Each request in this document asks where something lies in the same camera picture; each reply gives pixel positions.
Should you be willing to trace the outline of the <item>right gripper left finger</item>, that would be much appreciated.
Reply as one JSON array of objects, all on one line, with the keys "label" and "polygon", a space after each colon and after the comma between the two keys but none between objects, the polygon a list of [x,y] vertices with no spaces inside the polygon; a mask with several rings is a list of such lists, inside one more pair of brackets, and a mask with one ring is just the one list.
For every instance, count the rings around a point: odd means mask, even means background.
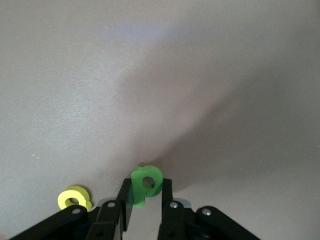
[{"label": "right gripper left finger", "polygon": [[91,211],[72,205],[9,240],[122,240],[133,208],[132,181],[123,180],[115,199]]}]

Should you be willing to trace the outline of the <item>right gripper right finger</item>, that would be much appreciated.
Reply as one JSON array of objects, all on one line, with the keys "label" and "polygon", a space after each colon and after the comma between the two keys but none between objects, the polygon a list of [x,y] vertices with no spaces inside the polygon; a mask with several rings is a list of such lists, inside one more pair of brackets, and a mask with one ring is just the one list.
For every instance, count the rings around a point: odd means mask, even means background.
[{"label": "right gripper right finger", "polygon": [[162,182],[161,223],[157,240],[261,240],[213,206],[193,211],[173,198],[173,182]]}]

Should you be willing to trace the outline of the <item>yellow letter a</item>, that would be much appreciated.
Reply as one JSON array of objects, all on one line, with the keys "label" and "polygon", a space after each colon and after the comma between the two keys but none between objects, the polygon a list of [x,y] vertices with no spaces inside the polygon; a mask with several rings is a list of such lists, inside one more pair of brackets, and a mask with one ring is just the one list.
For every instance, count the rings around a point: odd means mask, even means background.
[{"label": "yellow letter a", "polygon": [[69,186],[62,191],[57,197],[57,204],[60,210],[74,205],[82,206],[87,211],[93,207],[89,192],[79,185]]}]

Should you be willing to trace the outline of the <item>green letter p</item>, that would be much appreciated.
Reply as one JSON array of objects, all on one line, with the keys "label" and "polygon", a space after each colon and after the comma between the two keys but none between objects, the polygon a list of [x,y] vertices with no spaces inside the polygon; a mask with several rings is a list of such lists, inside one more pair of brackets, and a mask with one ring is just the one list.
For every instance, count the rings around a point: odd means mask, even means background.
[{"label": "green letter p", "polygon": [[[146,184],[144,182],[146,178],[151,178],[153,184]],[[158,195],[162,190],[163,179],[162,171],[156,166],[136,167],[131,173],[134,206],[141,209],[145,206],[146,198],[153,198]]]}]

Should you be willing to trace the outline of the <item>brown table cover sheet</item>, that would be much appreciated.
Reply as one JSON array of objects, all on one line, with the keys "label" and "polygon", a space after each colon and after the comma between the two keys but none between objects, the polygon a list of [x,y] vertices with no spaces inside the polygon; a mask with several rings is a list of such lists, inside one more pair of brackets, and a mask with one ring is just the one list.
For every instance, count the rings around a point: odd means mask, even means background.
[{"label": "brown table cover sheet", "polygon": [[0,0],[0,240],[145,165],[320,240],[320,0]]}]

